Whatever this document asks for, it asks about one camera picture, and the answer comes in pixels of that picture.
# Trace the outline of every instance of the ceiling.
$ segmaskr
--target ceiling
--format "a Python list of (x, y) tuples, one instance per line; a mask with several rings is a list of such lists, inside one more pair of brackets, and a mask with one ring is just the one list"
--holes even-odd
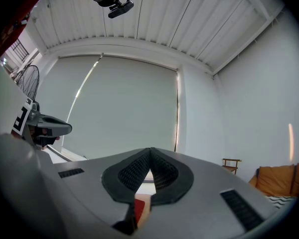
[(92, 37), (134, 38), (183, 52), (215, 74), (283, 8), (280, 0), (132, 1), (132, 10), (110, 19), (109, 8), (93, 0), (41, 0), (31, 17), (47, 49)]

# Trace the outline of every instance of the chair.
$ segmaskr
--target chair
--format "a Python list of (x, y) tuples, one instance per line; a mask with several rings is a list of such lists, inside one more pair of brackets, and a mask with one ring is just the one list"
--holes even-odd
[[(223, 160), (225, 160), (225, 165), (223, 165), (223, 167), (225, 167), (226, 169), (228, 169), (231, 172), (235, 171), (235, 174), (236, 174), (237, 169), (238, 169), (238, 162), (241, 162), (241, 159), (223, 158)], [(236, 162), (236, 166), (228, 166), (228, 165), (226, 165), (227, 161), (235, 161)]]

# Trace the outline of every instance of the gray roller blind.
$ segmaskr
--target gray roller blind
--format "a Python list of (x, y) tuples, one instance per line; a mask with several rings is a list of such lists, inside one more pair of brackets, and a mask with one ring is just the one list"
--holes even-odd
[[(73, 100), (78, 88), (69, 89)], [(63, 147), (89, 159), (145, 147), (174, 150), (176, 104), (175, 71), (103, 57), (76, 100)]]
[[(99, 56), (61, 58), (38, 89), (36, 100), (42, 114), (67, 120), (75, 95)], [(53, 147), (61, 152), (62, 139)]]

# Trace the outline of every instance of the wooden stool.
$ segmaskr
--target wooden stool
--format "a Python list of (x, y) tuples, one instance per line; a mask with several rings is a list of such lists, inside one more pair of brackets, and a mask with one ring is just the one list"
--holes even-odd
[[(237, 172), (238, 169), (238, 162), (240, 162), (240, 159), (230, 159), (230, 158), (223, 158), (223, 160), (225, 160), (225, 165), (223, 165), (223, 167), (225, 167), (226, 169), (228, 169), (229, 171), (233, 172), (235, 171), (235, 174)], [(226, 165), (227, 161), (235, 161), (236, 162), (236, 166), (228, 166)]]

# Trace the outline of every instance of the zigzag patterned blanket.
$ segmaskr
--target zigzag patterned blanket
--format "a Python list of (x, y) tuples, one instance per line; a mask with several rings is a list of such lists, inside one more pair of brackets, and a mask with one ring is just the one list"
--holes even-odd
[(285, 204), (291, 202), (292, 200), (296, 199), (296, 197), (267, 197), (270, 202), (273, 203), (273, 205), (280, 209)]

